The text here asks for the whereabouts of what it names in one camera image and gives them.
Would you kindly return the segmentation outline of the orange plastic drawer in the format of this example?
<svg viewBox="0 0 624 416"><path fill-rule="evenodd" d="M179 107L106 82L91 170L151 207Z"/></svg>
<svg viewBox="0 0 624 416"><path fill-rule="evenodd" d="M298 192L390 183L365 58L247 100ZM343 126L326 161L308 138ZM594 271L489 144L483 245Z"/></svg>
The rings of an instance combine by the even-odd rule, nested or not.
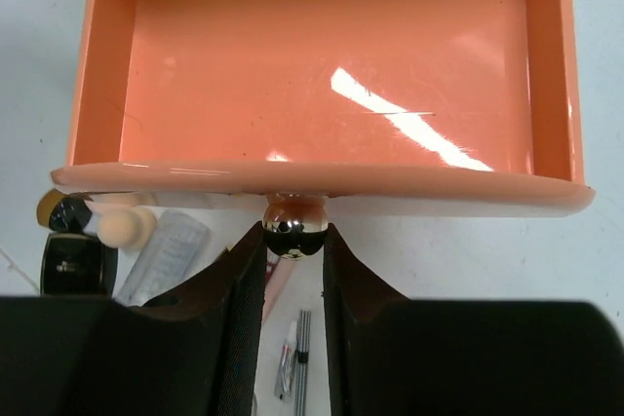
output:
<svg viewBox="0 0 624 416"><path fill-rule="evenodd" d="M86 0L52 180L217 209L577 213L572 0Z"/></svg>

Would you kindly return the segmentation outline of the gold drawer knob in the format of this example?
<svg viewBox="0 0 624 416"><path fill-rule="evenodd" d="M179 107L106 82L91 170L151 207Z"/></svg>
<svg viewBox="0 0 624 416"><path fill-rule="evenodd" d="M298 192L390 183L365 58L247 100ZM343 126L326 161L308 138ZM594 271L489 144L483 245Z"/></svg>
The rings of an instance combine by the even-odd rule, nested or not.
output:
<svg viewBox="0 0 624 416"><path fill-rule="evenodd" d="M323 247L329 222L322 197L273 194L267 202L262 228L266 245L273 253L298 260Z"/></svg>

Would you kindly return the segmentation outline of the beige makeup sponge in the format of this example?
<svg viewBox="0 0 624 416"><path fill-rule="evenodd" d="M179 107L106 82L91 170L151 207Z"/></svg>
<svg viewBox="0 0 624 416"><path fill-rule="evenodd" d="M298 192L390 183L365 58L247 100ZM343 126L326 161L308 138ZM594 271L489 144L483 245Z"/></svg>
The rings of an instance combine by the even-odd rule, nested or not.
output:
<svg viewBox="0 0 624 416"><path fill-rule="evenodd" d="M97 237L108 247L141 250L147 244L156 224L156 217L147 208L115 208L99 217Z"/></svg>

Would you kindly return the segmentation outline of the clear plastic tube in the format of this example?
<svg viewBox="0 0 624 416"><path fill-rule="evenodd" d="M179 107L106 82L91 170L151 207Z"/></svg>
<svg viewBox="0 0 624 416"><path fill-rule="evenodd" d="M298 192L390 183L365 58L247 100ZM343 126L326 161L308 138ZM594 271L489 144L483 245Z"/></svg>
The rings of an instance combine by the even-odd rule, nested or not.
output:
<svg viewBox="0 0 624 416"><path fill-rule="evenodd" d="M209 234L204 223L185 212L162 212L116 300L125 306L142 306L179 285Z"/></svg>

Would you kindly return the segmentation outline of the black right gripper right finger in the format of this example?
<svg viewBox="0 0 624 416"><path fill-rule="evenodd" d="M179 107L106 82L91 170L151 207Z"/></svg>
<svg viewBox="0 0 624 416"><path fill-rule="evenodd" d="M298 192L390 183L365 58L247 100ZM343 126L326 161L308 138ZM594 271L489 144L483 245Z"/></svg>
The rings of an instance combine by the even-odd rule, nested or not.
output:
<svg viewBox="0 0 624 416"><path fill-rule="evenodd" d="M323 299L335 415L623 411L623 345L592 304L410 299L335 228Z"/></svg>

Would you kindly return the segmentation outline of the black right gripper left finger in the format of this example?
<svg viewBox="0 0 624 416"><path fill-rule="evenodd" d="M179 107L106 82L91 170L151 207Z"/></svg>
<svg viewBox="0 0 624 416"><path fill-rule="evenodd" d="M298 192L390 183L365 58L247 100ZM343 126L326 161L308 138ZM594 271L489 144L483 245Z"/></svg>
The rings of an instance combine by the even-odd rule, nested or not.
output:
<svg viewBox="0 0 624 416"><path fill-rule="evenodd" d="M140 307L96 296L1 301L5 415L249 415L266 246L253 226Z"/></svg>

